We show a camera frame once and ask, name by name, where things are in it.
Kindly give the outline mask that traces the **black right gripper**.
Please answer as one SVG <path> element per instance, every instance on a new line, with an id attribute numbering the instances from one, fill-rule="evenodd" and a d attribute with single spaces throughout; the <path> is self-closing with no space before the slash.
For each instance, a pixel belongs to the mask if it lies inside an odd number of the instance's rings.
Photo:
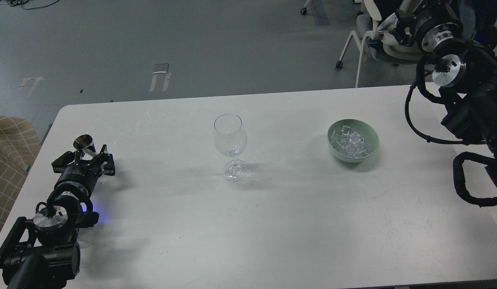
<path id="1" fill-rule="evenodd" d="M 395 40 L 424 53 L 460 53 L 462 23 L 446 0 L 405 0 L 395 11 Z"/>

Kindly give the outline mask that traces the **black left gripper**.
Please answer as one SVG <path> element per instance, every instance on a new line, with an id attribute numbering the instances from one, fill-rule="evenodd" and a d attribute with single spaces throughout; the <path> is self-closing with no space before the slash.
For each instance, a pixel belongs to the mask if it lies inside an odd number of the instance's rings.
<path id="1" fill-rule="evenodd" d="M 108 153 L 107 146 L 102 146 L 100 152 L 90 161 L 80 160 L 80 151 L 66 151 L 52 163 L 54 173 L 60 173 L 54 194 L 69 193 L 75 197 L 91 197 L 100 175 L 115 176 L 114 156 Z"/>

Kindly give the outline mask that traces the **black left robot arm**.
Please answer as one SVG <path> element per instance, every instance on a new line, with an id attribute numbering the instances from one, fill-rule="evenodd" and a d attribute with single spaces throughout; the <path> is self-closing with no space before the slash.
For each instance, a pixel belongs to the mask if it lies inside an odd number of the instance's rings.
<path id="1" fill-rule="evenodd" d="M 99 177 L 115 175 L 107 146 L 67 151 L 52 164 L 59 179 L 33 218 L 21 216 L 0 247 L 0 270 L 9 289 L 62 289 L 80 271 L 79 230 L 99 221 L 91 200 Z"/>

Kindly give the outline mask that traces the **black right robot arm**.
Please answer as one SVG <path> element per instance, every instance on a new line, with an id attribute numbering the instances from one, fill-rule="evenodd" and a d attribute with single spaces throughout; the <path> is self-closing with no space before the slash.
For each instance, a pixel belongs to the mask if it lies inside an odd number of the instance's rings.
<path id="1" fill-rule="evenodd" d="M 413 0 L 395 11 L 392 35 L 401 46 L 421 51 L 415 79 L 405 101 L 405 117 L 427 142 L 487 145 L 492 157 L 463 152 L 453 159 L 456 194 L 479 207 L 497 206 L 497 196 L 472 196 L 463 163 L 485 165 L 497 188 L 497 0 Z M 441 124 L 456 141 L 426 135 L 412 124 L 409 104 L 414 89 L 445 106 Z"/>

